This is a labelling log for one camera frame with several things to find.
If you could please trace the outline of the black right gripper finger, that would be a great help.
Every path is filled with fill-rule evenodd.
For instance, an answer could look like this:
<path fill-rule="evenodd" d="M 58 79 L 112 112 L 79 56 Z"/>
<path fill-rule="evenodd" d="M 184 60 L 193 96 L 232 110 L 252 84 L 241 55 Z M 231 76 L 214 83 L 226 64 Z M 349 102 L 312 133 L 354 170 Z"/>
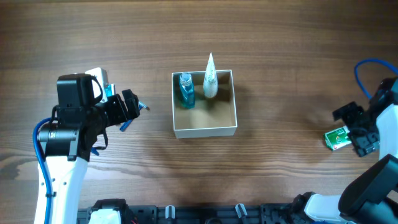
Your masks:
<path fill-rule="evenodd" d="M 352 101 L 351 103 L 348 103 L 332 112 L 332 115 L 334 121 L 342 119 L 343 122 L 354 122 L 359 115 L 363 114 L 363 112 L 363 107 L 358 106 L 356 102 Z"/>
<path fill-rule="evenodd" d="M 359 157 L 364 157 L 380 148 L 380 137 L 378 132 L 351 130 L 348 133 L 354 150 Z"/>

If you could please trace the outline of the green soap box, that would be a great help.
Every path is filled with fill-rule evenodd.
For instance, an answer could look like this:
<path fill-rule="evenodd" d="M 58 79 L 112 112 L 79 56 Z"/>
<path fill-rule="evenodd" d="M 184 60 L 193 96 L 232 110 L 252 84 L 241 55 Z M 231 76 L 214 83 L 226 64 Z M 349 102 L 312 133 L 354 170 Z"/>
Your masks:
<path fill-rule="evenodd" d="M 351 144 L 351 140 L 348 136 L 349 129 L 347 126 L 334 129 L 323 135 L 326 146 L 331 150 L 335 151 L 342 147 Z"/>

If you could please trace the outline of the blue mouthwash bottle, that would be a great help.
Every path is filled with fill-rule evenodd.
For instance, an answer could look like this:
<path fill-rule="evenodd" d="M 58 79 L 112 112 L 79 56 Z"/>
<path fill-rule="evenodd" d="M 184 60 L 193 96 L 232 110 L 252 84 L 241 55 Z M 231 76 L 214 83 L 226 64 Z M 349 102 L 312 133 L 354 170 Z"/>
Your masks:
<path fill-rule="evenodd" d="M 187 72 L 181 73 L 178 83 L 182 106 L 186 109 L 193 109 L 195 107 L 195 89 L 192 75 Z"/>

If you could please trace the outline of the white lotion tube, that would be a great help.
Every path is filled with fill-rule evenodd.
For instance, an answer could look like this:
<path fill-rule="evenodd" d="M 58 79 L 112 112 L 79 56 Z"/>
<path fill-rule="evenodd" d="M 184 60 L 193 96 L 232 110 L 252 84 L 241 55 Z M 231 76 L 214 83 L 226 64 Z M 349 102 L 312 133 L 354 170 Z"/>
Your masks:
<path fill-rule="evenodd" d="M 216 73 L 213 54 L 210 53 L 208 63 L 205 70 L 205 77 L 203 81 L 203 92 L 205 97 L 214 98 L 218 91 L 218 77 Z"/>

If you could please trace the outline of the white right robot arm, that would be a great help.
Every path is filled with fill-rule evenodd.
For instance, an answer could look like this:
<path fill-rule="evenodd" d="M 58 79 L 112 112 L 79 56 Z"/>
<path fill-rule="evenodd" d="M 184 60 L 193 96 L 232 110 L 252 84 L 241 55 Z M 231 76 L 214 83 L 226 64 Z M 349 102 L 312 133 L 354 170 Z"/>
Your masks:
<path fill-rule="evenodd" d="M 379 152 L 379 160 L 341 195 L 313 194 L 303 212 L 316 222 L 397 223 L 397 79 L 384 79 L 364 110 L 351 102 L 333 112 L 342 120 L 358 155 Z"/>

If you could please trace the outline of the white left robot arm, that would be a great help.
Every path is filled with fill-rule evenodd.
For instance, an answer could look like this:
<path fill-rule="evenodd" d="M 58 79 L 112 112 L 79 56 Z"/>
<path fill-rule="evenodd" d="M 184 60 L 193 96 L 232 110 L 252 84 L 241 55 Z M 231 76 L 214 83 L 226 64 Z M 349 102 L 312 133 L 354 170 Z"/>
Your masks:
<path fill-rule="evenodd" d="M 62 75 L 57 80 L 58 104 L 33 130 L 38 160 L 39 193 L 35 223 L 75 223 L 90 155 L 101 148 L 106 128 L 140 115 L 138 97 L 130 90 L 104 101 L 94 93 L 98 79 L 89 74 Z"/>

